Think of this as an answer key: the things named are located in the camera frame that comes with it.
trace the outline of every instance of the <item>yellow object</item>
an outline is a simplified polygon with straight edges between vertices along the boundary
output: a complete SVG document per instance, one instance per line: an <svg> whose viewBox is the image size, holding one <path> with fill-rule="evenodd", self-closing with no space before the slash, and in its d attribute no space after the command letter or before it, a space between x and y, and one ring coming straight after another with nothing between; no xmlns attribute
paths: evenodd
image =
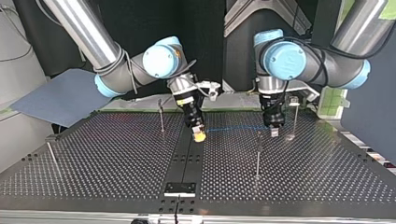
<svg viewBox="0 0 396 224"><path fill-rule="evenodd" d="M199 132L194 134L195 142L204 142L206 139L206 134L204 132Z"/></svg>

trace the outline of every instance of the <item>gray panel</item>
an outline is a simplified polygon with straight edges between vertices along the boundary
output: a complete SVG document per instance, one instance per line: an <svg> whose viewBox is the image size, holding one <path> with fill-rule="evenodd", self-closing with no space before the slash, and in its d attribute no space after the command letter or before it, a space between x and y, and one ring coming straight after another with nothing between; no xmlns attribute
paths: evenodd
<svg viewBox="0 0 396 224"><path fill-rule="evenodd" d="M11 105L13 110L69 128L110 102L94 82L94 73L70 69Z"/></svg>
<svg viewBox="0 0 396 224"><path fill-rule="evenodd" d="M380 54L370 59L372 72L367 82L349 91L350 108L341 124L387 160L396 163L396 35Z"/></svg>

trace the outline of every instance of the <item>perforated metal table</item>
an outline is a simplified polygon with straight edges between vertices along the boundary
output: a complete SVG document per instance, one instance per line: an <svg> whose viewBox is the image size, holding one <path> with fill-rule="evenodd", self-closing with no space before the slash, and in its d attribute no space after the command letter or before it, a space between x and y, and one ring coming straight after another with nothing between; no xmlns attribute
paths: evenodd
<svg viewBox="0 0 396 224"><path fill-rule="evenodd" d="M396 219L396 177L310 112L299 116L292 141L285 139L291 113L278 138L263 127L261 112L206 113L201 144L181 114L164 114L164 133L158 116L99 113L49 138L0 174L0 217L57 211ZM195 197L165 197L167 183L194 183Z"/></svg>

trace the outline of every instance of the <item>black cable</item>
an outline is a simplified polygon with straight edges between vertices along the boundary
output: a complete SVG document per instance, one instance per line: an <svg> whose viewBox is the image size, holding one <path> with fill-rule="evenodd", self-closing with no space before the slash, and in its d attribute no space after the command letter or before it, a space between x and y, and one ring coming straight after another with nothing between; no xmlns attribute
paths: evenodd
<svg viewBox="0 0 396 224"><path fill-rule="evenodd" d="M26 51L26 53L22 54L21 56L18 56L18 57L15 57L15 58L10 58L10 59L5 59L5 60L0 60L0 63L21 59L21 58L25 57L26 55L28 55L31 50L32 50L32 46L30 46L29 49Z"/></svg>

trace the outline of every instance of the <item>metal frame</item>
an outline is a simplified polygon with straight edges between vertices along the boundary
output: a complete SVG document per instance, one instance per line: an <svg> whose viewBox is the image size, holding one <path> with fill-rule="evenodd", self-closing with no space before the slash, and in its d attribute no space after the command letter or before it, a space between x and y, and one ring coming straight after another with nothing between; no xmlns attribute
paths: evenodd
<svg viewBox="0 0 396 224"><path fill-rule="evenodd" d="M74 212L34 212L0 210L1 221L5 223L123 223L134 219L147 220L149 223L175 223L173 215L142 215L126 213L74 213ZM338 218L338 217L222 217L222 216L177 216L181 223L396 223L391 219Z"/></svg>
<svg viewBox="0 0 396 224"><path fill-rule="evenodd" d="M311 22L301 10L296 10L297 7L294 0L237 0L224 18L224 37L251 14L261 9L273 10L290 26L293 26L294 13L297 11L294 29L299 35L303 35L311 27Z"/></svg>

